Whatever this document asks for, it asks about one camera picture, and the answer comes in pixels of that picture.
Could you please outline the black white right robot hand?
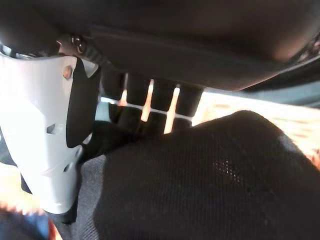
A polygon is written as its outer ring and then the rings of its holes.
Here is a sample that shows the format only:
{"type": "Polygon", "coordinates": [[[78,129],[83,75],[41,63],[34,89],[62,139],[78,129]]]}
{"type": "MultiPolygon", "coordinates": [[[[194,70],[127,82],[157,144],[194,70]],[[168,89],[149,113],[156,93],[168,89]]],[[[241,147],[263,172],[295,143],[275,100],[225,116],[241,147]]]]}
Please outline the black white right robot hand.
{"type": "Polygon", "coordinates": [[[3,0],[4,139],[41,208],[67,215],[100,77],[242,90],[303,64],[319,32],[317,0],[3,0]]]}

